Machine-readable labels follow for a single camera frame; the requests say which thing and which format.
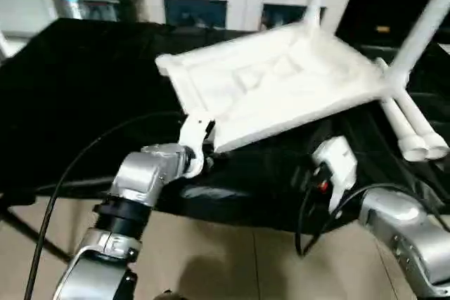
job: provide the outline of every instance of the tiled floor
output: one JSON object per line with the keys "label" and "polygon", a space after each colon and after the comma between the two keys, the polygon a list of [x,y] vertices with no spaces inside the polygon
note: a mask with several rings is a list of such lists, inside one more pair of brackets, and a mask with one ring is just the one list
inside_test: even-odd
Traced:
{"label": "tiled floor", "polygon": [[[59,200],[49,238],[73,250],[95,219],[90,212],[94,204]],[[15,211],[38,227],[45,206],[41,199]],[[139,276],[136,300],[150,300],[166,289],[192,300],[415,299],[389,252],[355,223],[325,235],[303,260],[295,253],[290,233],[158,212],[143,241],[134,268]],[[28,239],[0,223],[0,300],[23,298],[33,249]],[[44,253],[33,299],[50,299],[63,270],[63,263]]]}

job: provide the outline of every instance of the black table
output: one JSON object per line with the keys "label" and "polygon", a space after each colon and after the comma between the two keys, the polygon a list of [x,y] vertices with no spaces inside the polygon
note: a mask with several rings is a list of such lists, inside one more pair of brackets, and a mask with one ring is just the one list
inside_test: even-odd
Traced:
{"label": "black table", "polygon": [[[0,67],[0,149],[4,196],[37,193],[56,182],[90,141],[123,120],[154,112],[106,138],[69,180],[114,176],[127,153],[177,140],[184,119],[167,78],[154,59],[240,36],[240,32],[60,19]],[[392,59],[395,50],[358,47],[370,57]],[[409,92],[436,130],[450,141],[450,56],[432,45]],[[164,189],[158,209],[197,219],[294,230],[309,170],[309,155],[325,139],[344,135],[358,159],[358,185],[403,184],[443,211],[450,204],[449,175],[436,162],[404,161],[377,103],[369,103],[225,154],[211,172]],[[66,188],[66,197],[98,197],[97,189]],[[39,193],[49,193],[41,189]],[[305,231],[328,212],[317,197]],[[350,206],[335,226],[353,220]]]}

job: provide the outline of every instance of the white chair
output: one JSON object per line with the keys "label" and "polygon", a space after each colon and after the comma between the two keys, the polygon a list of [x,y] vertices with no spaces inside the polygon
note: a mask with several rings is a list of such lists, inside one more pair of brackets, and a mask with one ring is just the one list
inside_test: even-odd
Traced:
{"label": "white chair", "polygon": [[301,22],[177,56],[159,56],[155,62],[171,79],[187,114],[202,112],[215,120],[216,152],[382,100],[405,159],[445,156],[448,145],[405,86],[450,0],[430,0],[391,67],[372,62],[322,31],[320,5],[321,0],[309,0]]}

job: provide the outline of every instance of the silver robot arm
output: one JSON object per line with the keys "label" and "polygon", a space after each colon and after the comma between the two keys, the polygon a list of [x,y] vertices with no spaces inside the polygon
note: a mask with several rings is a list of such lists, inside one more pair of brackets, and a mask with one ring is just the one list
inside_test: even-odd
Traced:
{"label": "silver robot arm", "polygon": [[193,152],[179,144],[145,147],[129,154],[108,197],[94,207],[98,220],[89,228],[62,276],[53,300],[131,300],[137,276],[141,235],[162,187],[182,177]]}
{"label": "silver robot arm", "polygon": [[413,198],[369,190],[359,223],[394,254],[419,299],[450,299],[450,233],[433,223]]}

